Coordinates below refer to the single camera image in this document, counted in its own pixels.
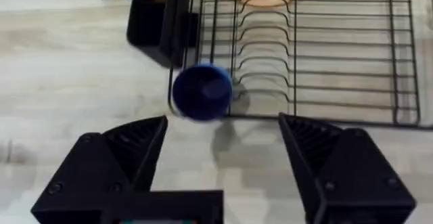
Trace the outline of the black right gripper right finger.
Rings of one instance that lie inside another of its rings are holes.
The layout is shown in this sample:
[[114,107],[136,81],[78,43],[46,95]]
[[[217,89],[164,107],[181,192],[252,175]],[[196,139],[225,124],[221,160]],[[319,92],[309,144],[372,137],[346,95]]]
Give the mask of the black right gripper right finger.
[[307,223],[404,223],[416,200],[369,133],[278,116]]

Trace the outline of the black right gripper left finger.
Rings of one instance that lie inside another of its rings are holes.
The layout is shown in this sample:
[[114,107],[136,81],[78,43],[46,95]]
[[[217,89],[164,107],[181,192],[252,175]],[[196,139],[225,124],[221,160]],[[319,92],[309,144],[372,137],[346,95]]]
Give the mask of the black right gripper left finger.
[[32,215],[39,223],[104,223],[114,194],[150,190],[167,127],[167,117],[157,116],[81,135]]

